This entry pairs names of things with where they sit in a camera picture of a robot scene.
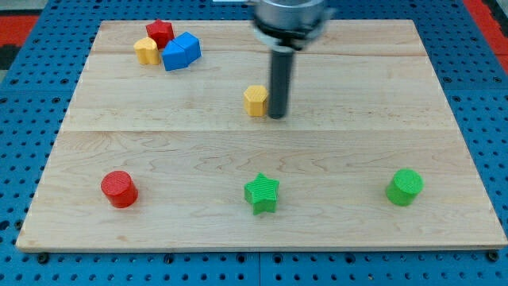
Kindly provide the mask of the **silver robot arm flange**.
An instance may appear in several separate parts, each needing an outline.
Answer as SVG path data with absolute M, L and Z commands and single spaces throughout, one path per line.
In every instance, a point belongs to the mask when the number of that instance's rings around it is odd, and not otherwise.
M 259 0 L 252 26 L 271 50 L 297 52 L 317 40 L 336 10 L 326 0 Z

